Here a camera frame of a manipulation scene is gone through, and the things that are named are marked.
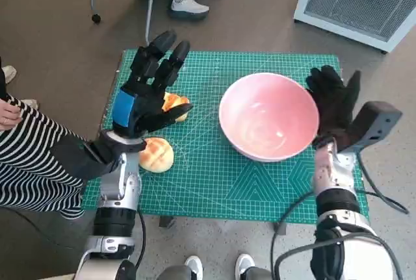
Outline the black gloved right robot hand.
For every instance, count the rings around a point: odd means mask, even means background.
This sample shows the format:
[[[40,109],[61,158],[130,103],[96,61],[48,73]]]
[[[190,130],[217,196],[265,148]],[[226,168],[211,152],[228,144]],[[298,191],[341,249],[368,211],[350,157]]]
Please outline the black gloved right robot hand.
[[[356,70],[345,84],[332,66],[322,66],[312,68],[305,81],[319,113],[313,147],[318,149],[330,142],[335,142],[338,150],[347,147],[348,128],[361,89],[361,72]]]

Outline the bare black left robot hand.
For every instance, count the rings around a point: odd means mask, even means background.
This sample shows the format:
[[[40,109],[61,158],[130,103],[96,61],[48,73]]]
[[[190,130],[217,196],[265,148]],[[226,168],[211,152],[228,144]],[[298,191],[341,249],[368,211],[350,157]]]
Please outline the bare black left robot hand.
[[[179,75],[190,50],[190,43],[180,42],[169,58],[166,52],[177,35],[168,30],[146,47],[139,47],[130,66],[131,74],[118,92],[112,108],[113,131],[124,138],[138,138],[175,123],[192,104],[184,103],[164,111],[164,95]]]

